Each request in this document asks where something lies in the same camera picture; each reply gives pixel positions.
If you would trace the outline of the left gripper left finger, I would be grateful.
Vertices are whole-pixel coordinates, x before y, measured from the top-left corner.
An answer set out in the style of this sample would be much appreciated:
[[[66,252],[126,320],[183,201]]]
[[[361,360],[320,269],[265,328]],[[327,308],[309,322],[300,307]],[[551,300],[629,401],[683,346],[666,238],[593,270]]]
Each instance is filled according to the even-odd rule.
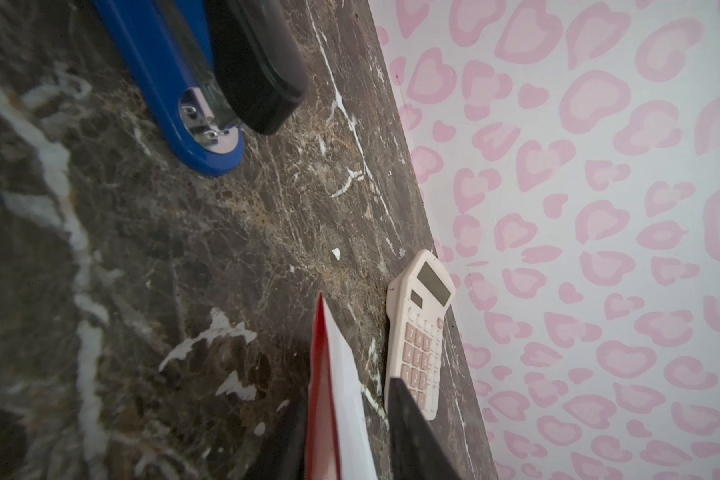
[[[273,432],[263,442],[244,480],[304,478],[308,400],[301,395],[289,404]]]

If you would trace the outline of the pink red-bordered letter paper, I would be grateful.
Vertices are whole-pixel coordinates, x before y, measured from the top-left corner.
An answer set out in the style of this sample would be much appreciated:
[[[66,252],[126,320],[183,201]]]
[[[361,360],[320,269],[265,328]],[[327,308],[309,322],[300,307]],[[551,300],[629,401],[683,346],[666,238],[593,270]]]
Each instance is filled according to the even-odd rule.
[[[323,295],[317,297],[310,363],[304,477],[375,479],[354,355]]]

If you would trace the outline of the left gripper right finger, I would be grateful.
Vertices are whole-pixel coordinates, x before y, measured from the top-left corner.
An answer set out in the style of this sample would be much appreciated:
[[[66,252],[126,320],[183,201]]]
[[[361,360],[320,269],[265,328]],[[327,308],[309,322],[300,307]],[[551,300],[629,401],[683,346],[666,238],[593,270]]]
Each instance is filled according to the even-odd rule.
[[[438,444],[408,386],[391,378],[387,390],[394,479],[433,480],[460,478]]]

